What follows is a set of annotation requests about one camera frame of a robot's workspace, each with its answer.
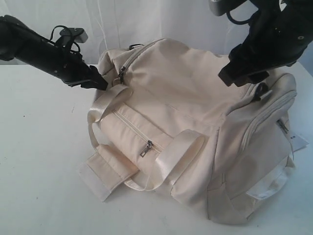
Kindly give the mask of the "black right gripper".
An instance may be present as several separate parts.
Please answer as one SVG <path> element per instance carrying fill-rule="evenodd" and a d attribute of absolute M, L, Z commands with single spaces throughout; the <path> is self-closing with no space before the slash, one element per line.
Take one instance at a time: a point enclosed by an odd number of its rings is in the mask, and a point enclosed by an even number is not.
<path fill-rule="evenodd" d="M 269 77 L 255 70 L 248 61 L 267 60 L 276 65 L 296 61 L 311 43 L 311 6 L 309 4 L 256 4 L 258 10 L 249 19 L 244 42 L 230 53 L 231 61 L 218 77 L 227 85 L 258 84 Z"/>

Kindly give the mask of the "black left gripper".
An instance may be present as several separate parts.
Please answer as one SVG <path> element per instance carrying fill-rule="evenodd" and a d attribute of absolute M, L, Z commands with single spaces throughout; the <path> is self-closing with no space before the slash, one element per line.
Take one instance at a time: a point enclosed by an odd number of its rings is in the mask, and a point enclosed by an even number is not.
<path fill-rule="evenodd" d="M 36 67 L 61 79 L 70 87 L 106 90 L 108 82 L 95 66 L 83 62 L 80 51 L 71 51 L 75 44 L 69 36 L 60 37 L 54 44 L 42 41 L 36 56 Z"/>

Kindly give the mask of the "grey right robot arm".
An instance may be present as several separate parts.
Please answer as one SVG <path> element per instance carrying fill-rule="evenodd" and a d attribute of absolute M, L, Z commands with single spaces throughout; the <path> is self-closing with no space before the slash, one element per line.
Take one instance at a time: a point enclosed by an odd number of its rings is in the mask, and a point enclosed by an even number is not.
<path fill-rule="evenodd" d="M 262 82 L 270 70 L 296 63 L 313 41 L 311 0 L 253 0 L 257 11 L 249 19 L 238 21 L 231 11 L 243 3 L 209 1 L 214 15 L 226 15 L 233 24 L 249 26 L 247 37 L 231 50 L 229 63 L 218 74 L 227 86 Z"/>

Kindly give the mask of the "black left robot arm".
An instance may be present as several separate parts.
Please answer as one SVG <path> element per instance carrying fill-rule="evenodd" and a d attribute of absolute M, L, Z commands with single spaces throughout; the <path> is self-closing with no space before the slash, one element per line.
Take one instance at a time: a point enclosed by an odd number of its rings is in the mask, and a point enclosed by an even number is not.
<path fill-rule="evenodd" d="M 36 33 L 17 18 L 0 18 L 0 59 L 20 60 L 62 80 L 70 87 L 106 90 L 108 83 L 95 66 L 83 60 L 80 49 L 72 46 L 85 43 L 88 35 L 83 28 L 58 26 L 60 38 L 53 41 Z"/>

